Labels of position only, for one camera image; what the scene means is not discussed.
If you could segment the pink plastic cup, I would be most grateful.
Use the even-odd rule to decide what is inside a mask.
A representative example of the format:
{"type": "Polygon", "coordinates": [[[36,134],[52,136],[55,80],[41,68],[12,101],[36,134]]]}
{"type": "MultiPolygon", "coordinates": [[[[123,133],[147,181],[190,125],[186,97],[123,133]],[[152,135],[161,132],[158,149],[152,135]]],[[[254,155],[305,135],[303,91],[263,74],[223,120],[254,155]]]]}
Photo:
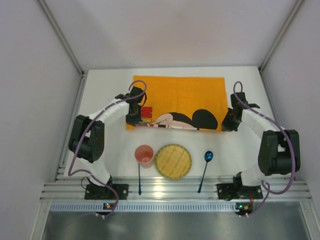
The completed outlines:
{"type": "Polygon", "coordinates": [[[145,169],[151,168],[154,164],[154,150],[149,145],[138,146],[134,152],[134,157],[137,163],[145,169]]]}

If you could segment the orange cartoon mouse placemat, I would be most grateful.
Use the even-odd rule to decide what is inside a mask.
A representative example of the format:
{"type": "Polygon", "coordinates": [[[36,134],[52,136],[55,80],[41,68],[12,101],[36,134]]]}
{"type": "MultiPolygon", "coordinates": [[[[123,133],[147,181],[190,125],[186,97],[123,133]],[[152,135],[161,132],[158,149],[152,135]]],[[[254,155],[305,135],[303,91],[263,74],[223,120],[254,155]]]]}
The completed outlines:
{"type": "Polygon", "coordinates": [[[135,75],[132,81],[146,90],[141,127],[222,131],[228,112],[224,77],[135,75]]]}

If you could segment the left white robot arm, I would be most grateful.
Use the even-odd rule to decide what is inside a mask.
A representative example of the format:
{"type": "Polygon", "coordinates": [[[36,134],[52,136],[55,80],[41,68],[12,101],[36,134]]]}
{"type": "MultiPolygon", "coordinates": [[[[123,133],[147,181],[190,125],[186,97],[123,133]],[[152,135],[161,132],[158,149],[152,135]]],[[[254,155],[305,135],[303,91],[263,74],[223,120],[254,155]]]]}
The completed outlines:
{"type": "Polygon", "coordinates": [[[122,117],[126,124],[136,126],[142,121],[141,102],[147,99],[145,89],[130,86],[129,92],[117,95],[111,103],[90,115],[78,115],[73,123],[68,149],[73,153],[67,175],[84,172],[97,186],[111,180],[100,159],[105,149],[105,128],[122,117]]]}

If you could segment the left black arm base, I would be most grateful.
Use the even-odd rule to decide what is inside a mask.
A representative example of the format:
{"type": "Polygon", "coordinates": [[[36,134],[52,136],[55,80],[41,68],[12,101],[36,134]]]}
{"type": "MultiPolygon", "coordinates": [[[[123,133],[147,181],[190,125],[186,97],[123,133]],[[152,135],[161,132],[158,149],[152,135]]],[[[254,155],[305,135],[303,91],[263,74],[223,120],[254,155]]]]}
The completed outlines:
{"type": "MultiPolygon", "coordinates": [[[[126,200],[129,194],[128,184],[113,183],[109,180],[107,183],[117,193],[119,200],[126,200]]],[[[107,187],[96,185],[88,177],[83,177],[80,183],[85,191],[85,200],[115,200],[116,195],[107,187]]]]}

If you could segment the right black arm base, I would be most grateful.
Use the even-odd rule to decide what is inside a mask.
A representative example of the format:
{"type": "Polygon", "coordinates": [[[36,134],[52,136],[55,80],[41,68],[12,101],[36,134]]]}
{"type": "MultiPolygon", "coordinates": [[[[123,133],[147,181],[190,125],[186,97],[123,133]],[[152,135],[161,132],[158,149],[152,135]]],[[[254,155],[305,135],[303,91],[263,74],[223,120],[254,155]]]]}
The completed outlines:
{"type": "Polygon", "coordinates": [[[263,199],[261,187],[258,186],[237,186],[234,183],[219,183],[216,185],[218,199],[231,200],[249,200],[253,197],[254,200],[263,199]]]}

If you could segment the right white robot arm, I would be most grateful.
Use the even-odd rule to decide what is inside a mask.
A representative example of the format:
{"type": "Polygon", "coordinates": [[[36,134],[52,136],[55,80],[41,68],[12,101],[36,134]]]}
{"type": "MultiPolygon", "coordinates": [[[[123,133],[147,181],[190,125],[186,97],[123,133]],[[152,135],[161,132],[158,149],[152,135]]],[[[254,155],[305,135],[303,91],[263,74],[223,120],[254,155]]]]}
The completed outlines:
{"type": "Polygon", "coordinates": [[[244,187],[253,187],[261,183],[267,189],[266,179],[272,175],[288,175],[287,186],[273,194],[280,195],[292,185],[295,173],[301,167],[300,137],[296,130],[287,130],[264,115],[255,103],[248,103],[244,92],[235,92],[230,96],[231,108],[228,109],[221,127],[224,132],[237,131],[240,124],[248,126],[261,140],[257,163],[241,171],[235,177],[244,187]]]}

